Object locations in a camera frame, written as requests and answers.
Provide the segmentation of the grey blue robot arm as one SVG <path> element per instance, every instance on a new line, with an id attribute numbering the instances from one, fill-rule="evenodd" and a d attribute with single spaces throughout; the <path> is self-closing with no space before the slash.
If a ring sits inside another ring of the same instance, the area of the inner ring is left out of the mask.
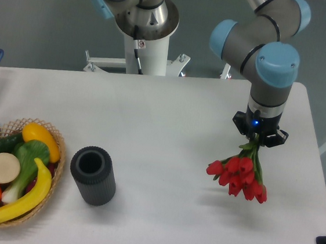
<path id="1" fill-rule="evenodd" d="M 255 18 L 247 24 L 221 21 L 209 39 L 211 51 L 251 83 L 247 110 L 233 117 L 238 131 L 261 146 L 275 147 L 288 134 L 279 127 L 300 58 L 287 39 L 306 28 L 311 9 L 305 0 L 247 0 Z M 126 71 L 165 75 L 167 41 L 179 25 L 170 0 L 91 0 L 105 19 L 113 18 L 125 37 Z"/>

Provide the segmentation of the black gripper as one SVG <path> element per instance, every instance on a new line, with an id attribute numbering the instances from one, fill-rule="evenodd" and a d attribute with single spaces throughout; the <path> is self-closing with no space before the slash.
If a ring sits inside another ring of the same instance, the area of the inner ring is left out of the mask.
<path id="1" fill-rule="evenodd" d="M 246 112 L 236 112 L 233 122 L 241 135 L 251 141 L 257 138 L 262 147 L 271 148 L 285 144 L 289 134 L 279 127 L 281 114 L 271 118 L 263 117 L 262 114 L 262 110 L 252 112 L 247 107 Z"/>

